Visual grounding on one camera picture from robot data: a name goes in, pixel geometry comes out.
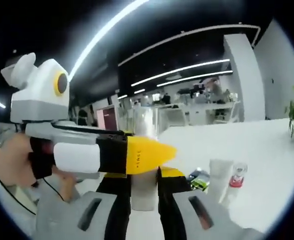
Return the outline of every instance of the office desk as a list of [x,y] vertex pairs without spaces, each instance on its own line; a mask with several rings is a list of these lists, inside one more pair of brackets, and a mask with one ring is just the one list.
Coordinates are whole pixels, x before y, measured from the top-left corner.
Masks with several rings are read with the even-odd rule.
[[233,102],[227,102],[224,104],[217,103],[201,103],[201,104],[192,104],[189,107],[191,109],[202,109],[202,110],[217,110],[217,109],[230,109],[233,106]]
[[209,171],[210,159],[248,164],[248,173],[230,217],[242,227],[267,230],[294,196],[294,142],[288,119],[206,126],[170,127],[159,138],[177,148],[167,166],[185,175],[196,167]]
[[189,113],[189,123],[192,126],[212,124],[213,119],[209,111],[217,109],[231,109],[233,102],[225,104],[201,103],[192,104],[185,107],[185,112]]

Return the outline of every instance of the white pillar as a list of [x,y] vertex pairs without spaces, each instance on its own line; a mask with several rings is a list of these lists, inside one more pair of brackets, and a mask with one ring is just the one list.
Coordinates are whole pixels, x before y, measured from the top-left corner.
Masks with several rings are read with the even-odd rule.
[[123,109],[125,111],[128,111],[129,109],[131,109],[131,102],[130,102],[130,98],[129,97],[126,97],[126,98],[121,99],[121,103],[122,103]]
[[112,105],[115,106],[115,108],[119,107],[119,100],[118,100],[117,94],[111,96],[111,102],[112,102]]
[[233,80],[242,108],[240,121],[265,119],[263,82],[255,54],[245,34],[224,36],[226,56],[230,59]]

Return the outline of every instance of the office chair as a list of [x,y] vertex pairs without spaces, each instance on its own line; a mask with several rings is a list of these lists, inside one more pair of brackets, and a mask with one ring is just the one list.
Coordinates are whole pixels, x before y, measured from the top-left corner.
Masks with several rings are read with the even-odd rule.
[[213,123],[214,124],[238,123],[239,122],[239,108],[240,108],[240,102],[239,101],[234,102],[232,109],[230,111],[230,114],[229,114],[229,116],[227,116],[228,119],[225,119],[225,120],[216,119],[213,121]]

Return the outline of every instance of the white wall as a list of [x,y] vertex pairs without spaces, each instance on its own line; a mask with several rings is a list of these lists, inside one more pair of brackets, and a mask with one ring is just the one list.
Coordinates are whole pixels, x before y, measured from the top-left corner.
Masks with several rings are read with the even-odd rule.
[[230,59],[234,87],[242,105],[239,113],[240,120],[246,122],[264,120],[263,83],[247,36],[245,34],[225,35],[224,48]]
[[264,84],[266,116],[285,118],[284,108],[294,100],[294,48],[275,20],[271,21],[254,53]]
[[111,103],[116,108],[119,107],[119,100],[118,100],[118,95],[117,94],[111,96]]
[[232,75],[219,76],[219,82],[223,92],[228,89],[231,93],[238,93],[236,81],[233,79]]

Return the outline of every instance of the red label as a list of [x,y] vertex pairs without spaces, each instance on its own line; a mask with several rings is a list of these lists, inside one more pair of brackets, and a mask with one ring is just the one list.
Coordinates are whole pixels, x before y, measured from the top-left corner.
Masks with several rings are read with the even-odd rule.
[[233,188],[240,188],[243,183],[243,177],[235,177],[232,176],[230,181],[229,181],[229,186]]

